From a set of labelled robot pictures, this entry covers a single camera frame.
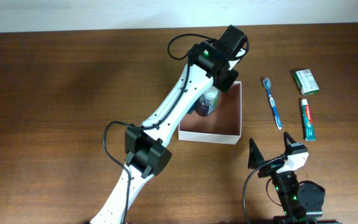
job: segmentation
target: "toothbrush head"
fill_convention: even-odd
[[[265,87],[265,89],[268,90],[271,86],[272,86],[272,83],[270,82],[270,79],[269,79],[269,78],[265,78],[265,79],[264,79],[264,87]]]

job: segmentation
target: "table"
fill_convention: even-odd
[[[303,141],[300,92],[292,77],[309,68],[320,92],[310,104],[316,142],[296,172],[326,189],[323,219],[358,223],[358,24],[240,27],[250,52],[236,67],[242,82],[242,137],[236,145],[179,141],[172,159],[141,191],[127,221],[244,223],[242,187],[249,138],[266,159],[284,151],[283,132]],[[140,124],[162,102],[184,61],[167,55],[176,35],[220,37],[225,27],[0,34],[0,223],[83,223],[101,209],[121,169],[102,149],[112,120]],[[183,55],[202,39],[180,39]],[[261,77],[270,77],[279,131]],[[124,128],[108,148],[124,160]],[[253,220],[283,215],[253,177]],[[273,186],[269,192],[278,200]]]

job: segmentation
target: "white wall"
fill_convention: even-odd
[[[0,0],[0,32],[358,22],[358,0]]]

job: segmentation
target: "toothbrush handle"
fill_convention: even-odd
[[[276,110],[276,104],[275,104],[274,99],[273,99],[272,96],[269,97],[269,102],[270,102],[270,105],[271,105],[271,107],[273,109],[274,120],[276,121],[277,128],[281,130],[281,127],[282,127],[281,120],[280,120],[280,117],[278,116],[278,113],[277,113],[277,110]]]

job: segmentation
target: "white box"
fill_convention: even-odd
[[[221,93],[210,115],[202,117],[195,110],[185,115],[179,124],[179,140],[236,144],[241,126],[242,86],[236,81],[227,93]]]

